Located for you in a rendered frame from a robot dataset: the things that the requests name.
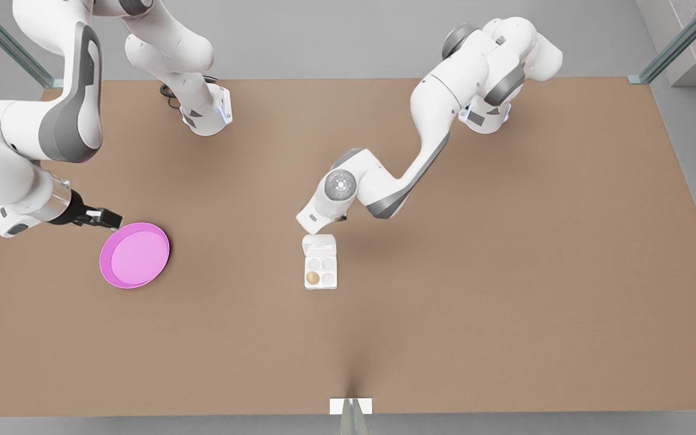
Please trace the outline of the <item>silver frame post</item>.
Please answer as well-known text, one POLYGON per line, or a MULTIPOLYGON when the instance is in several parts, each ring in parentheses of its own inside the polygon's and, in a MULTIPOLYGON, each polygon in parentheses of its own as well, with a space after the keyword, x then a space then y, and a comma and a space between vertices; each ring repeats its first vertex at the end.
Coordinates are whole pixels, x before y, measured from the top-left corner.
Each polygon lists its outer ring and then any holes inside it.
POLYGON ((371 398, 330 398, 329 414, 340 414, 339 435, 371 435, 365 414, 373 413, 371 398))
POLYGON ((655 58, 649 61, 646 67, 638 72, 638 74, 630 75, 628 77, 628 82, 630 83, 650 83, 654 79, 660 77, 661 74, 665 74, 665 69, 680 55, 684 52, 693 41, 696 40, 696 16, 691 19, 691 22, 687 24, 682 31, 677 33, 677 35, 672 39, 672 41, 665 47, 665 49, 657 52, 655 58))
POLYGON ((53 77, 1 24, 0 48, 46 90, 63 88, 63 80, 53 77))

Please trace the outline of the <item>white egg box lid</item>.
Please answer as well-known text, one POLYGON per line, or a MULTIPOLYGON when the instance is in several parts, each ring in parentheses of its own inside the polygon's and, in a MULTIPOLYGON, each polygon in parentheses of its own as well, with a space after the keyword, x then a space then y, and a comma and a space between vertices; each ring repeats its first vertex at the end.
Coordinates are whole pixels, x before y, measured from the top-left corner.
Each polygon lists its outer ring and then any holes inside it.
POLYGON ((301 244, 306 258, 337 256, 337 240, 332 234, 308 234, 302 239, 301 244))

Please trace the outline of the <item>white egg box base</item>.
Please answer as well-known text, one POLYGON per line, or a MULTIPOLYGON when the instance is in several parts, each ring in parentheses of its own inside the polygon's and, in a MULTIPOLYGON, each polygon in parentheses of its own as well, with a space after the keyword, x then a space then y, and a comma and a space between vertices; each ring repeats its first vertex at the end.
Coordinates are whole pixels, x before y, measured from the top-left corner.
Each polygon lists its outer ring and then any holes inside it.
POLYGON ((337 289, 338 284, 337 257, 311 257, 304 260, 303 283, 306 289, 337 289), (317 285, 306 283, 306 274, 309 271, 318 272, 320 282, 317 285))

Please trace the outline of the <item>pink round plate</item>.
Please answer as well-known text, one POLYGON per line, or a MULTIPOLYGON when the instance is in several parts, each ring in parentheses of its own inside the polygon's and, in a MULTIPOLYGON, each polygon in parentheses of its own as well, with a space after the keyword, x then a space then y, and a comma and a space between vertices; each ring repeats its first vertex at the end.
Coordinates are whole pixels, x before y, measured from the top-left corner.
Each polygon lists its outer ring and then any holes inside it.
POLYGON ((170 242, 162 228, 147 222, 125 225, 114 232, 100 250, 101 276, 121 289, 150 283, 165 269, 170 242))

